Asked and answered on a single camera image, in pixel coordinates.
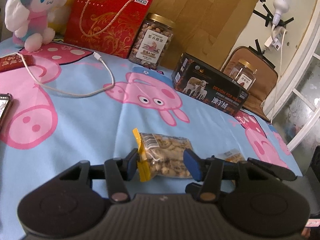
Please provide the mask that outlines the smartphone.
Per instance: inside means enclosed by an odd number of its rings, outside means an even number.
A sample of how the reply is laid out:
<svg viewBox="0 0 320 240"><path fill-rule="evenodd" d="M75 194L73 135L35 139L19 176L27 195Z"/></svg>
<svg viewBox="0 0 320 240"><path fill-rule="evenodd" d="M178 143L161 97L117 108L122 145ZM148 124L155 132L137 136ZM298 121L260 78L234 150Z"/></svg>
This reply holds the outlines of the smartphone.
<svg viewBox="0 0 320 240"><path fill-rule="evenodd" d="M0 127L2 128L6 119L7 114L9 113L9 109L11 108L13 103L13 97L10 93L0 94Z"/></svg>

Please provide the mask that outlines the black sheep print box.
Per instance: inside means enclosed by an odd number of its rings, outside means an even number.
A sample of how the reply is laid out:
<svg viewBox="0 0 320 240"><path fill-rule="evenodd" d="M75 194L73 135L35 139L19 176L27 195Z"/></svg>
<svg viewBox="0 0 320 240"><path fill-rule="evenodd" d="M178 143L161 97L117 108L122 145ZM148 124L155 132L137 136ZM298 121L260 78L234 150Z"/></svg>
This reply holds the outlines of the black sheep print box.
<svg viewBox="0 0 320 240"><path fill-rule="evenodd" d="M198 101L235 116L249 93L226 74L183 53L171 75L173 87Z"/></svg>

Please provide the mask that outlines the clear jar red label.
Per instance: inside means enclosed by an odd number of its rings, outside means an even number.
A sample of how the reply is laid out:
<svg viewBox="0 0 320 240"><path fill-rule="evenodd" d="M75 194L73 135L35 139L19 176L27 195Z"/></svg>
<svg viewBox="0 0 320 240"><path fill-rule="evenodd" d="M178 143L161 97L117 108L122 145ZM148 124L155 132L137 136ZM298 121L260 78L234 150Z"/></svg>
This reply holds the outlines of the clear jar red label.
<svg viewBox="0 0 320 240"><path fill-rule="evenodd" d="M256 80L257 69L246 60L240 59L229 73L229 77L249 91Z"/></svg>

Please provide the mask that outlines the white frosted glass door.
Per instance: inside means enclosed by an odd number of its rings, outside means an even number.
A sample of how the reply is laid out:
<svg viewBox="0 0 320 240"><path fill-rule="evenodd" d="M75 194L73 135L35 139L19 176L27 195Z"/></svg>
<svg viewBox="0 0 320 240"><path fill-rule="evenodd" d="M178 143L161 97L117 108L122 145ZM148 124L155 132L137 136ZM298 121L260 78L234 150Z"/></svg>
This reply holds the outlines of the white frosted glass door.
<svg viewBox="0 0 320 240"><path fill-rule="evenodd" d="M280 146L292 152L319 124L319 0L301 35L289 28L281 38L279 77L264 111Z"/></svg>

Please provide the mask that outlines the clear nut packet yellow edge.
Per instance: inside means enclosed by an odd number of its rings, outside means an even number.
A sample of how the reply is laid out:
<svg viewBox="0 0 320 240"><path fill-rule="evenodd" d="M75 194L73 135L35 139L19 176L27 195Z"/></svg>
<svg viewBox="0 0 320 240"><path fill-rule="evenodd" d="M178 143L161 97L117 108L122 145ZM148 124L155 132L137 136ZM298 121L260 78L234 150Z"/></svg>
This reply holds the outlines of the clear nut packet yellow edge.
<svg viewBox="0 0 320 240"><path fill-rule="evenodd" d="M187 138L132 131L138 146L137 167L141 182L156 176L189 179L190 172L183 162L183 152L192 149Z"/></svg>

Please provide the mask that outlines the small nut packet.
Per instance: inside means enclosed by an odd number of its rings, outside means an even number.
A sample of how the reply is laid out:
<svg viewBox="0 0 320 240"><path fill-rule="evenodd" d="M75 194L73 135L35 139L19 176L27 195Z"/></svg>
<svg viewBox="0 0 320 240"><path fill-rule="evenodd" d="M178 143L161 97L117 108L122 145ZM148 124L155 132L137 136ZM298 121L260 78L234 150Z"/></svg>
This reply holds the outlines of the small nut packet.
<svg viewBox="0 0 320 240"><path fill-rule="evenodd" d="M238 149L231 149L225 153L217 154L215 157L231 163L238 163L240 161L245 161L244 156Z"/></svg>

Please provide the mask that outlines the Peppa Pig blue bedsheet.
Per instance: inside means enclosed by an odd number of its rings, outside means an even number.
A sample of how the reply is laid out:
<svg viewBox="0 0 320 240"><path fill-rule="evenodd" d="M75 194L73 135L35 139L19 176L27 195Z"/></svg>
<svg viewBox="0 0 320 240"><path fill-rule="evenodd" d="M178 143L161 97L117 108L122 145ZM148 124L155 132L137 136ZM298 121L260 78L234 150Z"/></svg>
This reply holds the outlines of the Peppa Pig blue bedsheet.
<svg viewBox="0 0 320 240"><path fill-rule="evenodd" d="M93 165L125 157L132 131L190 140L202 158L238 149L258 158L247 139L265 133L268 160L302 173L280 146L276 129L244 111L239 119L172 87L171 71L149 70L125 59L51 43L34 54L35 65L1 74L1 93L13 103L1 129L1 239L21 239L20 200L81 160Z"/></svg>

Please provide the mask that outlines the pink blue plush toy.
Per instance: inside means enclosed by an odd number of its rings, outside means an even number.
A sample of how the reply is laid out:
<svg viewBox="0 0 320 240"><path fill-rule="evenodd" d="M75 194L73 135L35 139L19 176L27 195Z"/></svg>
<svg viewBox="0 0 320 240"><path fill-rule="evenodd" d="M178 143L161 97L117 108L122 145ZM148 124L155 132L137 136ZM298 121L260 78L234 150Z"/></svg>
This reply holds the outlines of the pink blue plush toy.
<svg viewBox="0 0 320 240"><path fill-rule="evenodd" d="M48 23L54 18L52 10L66 2L67 0L7 0L4 23L12 32L16 46L33 52L52 42L55 30L48 27Z"/></svg>

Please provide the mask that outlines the wooden board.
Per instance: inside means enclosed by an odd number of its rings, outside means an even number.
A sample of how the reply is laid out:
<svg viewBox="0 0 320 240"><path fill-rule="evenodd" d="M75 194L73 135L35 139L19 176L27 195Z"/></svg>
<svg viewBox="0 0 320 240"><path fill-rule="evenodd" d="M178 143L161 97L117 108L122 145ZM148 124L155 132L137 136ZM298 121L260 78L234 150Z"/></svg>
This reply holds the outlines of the wooden board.
<svg viewBox="0 0 320 240"><path fill-rule="evenodd" d="M221 69L258 0L153 0L150 12L175 22L161 66L174 69L188 53Z"/></svg>

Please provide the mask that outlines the white wall plug adapter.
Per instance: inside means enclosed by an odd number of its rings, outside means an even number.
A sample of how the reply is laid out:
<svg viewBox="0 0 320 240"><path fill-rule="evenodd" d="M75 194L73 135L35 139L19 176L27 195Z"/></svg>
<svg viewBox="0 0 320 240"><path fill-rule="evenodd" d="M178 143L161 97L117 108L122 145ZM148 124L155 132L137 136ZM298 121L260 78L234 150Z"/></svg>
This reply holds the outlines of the white wall plug adapter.
<svg viewBox="0 0 320 240"><path fill-rule="evenodd" d="M268 23L271 24L271 35L265 42L265 48L271 49L272 47L276 50L279 50L280 38L279 35L282 36L284 21L281 19L284 14L286 14L290 9L289 0L273 0L274 12L267 12L267 16L269 18Z"/></svg>

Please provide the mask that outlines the cashew jar gold lid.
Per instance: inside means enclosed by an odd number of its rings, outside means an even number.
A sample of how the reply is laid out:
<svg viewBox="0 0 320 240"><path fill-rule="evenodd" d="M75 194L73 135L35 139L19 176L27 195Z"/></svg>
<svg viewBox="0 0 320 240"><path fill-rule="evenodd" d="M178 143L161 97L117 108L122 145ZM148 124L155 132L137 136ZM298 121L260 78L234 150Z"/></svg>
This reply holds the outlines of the cashew jar gold lid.
<svg viewBox="0 0 320 240"><path fill-rule="evenodd" d="M133 43L129 60L156 69L172 40L175 22L154 13L147 14Z"/></svg>

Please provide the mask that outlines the red gift bag box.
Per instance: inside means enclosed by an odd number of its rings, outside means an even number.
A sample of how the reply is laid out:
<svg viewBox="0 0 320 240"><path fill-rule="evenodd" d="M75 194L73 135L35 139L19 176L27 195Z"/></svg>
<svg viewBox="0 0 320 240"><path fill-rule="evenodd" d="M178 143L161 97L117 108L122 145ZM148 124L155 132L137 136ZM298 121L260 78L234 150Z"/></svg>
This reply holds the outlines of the red gift bag box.
<svg viewBox="0 0 320 240"><path fill-rule="evenodd" d="M127 58L153 0L75 0L64 42Z"/></svg>

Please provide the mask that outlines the small red packet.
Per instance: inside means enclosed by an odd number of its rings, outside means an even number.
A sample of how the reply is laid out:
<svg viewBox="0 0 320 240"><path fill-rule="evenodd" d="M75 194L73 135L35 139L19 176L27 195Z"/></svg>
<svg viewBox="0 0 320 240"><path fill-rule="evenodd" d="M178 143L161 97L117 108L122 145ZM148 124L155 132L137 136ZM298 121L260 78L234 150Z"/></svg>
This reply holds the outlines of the small red packet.
<svg viewBox="0 0 320 240"><path fill-rule="evenodd" d="M34 64L34 58L30 55L24 55L24 60L26 61L28 66L32 66ZM7 72L10 70L15 70L19 68L23 68L24 63L22 58L15 54L15 55L8 55L1 57L0 61L0 72Z"/></svg>

